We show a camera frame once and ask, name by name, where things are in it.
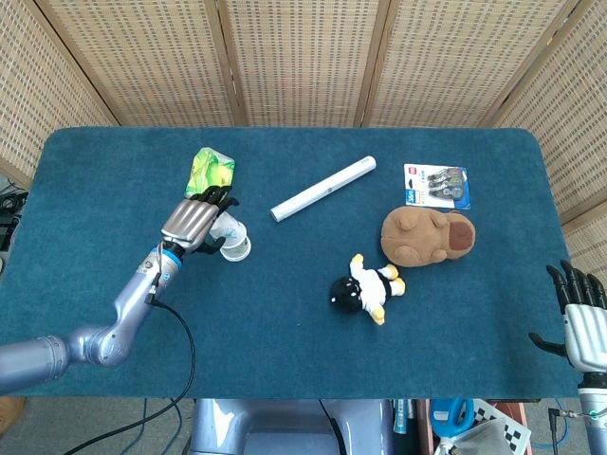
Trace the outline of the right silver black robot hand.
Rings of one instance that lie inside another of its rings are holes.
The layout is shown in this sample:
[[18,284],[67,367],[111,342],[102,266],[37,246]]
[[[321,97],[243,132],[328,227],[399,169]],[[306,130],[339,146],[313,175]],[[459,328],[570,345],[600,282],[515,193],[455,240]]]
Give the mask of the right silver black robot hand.
[[564,329],[564,342],[528,337],[540,350],[565,358],[579,373],[606,372],[606,289],[601,280],[566,260],[546,271],[555,287]]

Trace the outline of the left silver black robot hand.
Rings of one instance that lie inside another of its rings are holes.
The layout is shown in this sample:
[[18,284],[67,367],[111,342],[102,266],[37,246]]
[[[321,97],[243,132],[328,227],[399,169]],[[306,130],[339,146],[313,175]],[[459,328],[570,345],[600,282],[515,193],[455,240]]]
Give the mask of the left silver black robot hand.
[[213,224],[229,206],[238,206],[237,199],[229,196],[231,185],[210,186],[201,193],[184,198],[160,230],[158,248],[174,253],[179,259],[185,254],[198,252],[214,254],[226,242],[219,236],[212,243],[205,241]]

